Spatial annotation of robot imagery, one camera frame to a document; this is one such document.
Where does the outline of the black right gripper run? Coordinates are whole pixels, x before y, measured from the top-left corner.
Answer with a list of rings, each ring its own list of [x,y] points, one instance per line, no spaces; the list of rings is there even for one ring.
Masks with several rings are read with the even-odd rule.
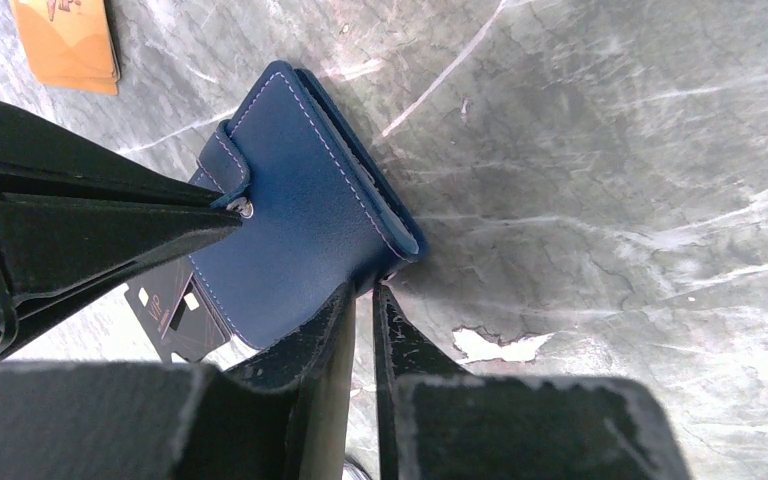
[[[242,224],[208,207],[219,193],[4,102],[0,175],[14,192],[75,197],[0,194],[0,360],[118,285]]]

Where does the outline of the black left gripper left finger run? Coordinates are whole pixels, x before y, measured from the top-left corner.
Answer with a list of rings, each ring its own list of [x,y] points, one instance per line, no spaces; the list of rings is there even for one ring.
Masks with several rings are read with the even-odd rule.
[[[0,363],[0,479],[338,479],[355,291],[236,367]]]

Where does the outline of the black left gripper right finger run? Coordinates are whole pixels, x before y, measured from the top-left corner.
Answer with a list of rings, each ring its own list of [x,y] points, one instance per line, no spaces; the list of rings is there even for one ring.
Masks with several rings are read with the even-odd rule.
[[[373,291],[385,479],[686,479],[666,414],[617,377],[481,376]]]

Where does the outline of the blue leather card holder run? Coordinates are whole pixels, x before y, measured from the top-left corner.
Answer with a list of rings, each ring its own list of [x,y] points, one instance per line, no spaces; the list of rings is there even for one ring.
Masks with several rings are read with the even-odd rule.
[[[427,251],[322,84],[282,60],[217,125],[192,183],[245,203],[241,227],[191,262],[219,316],[258,350],[304,324],[342,283],[363,295]]]

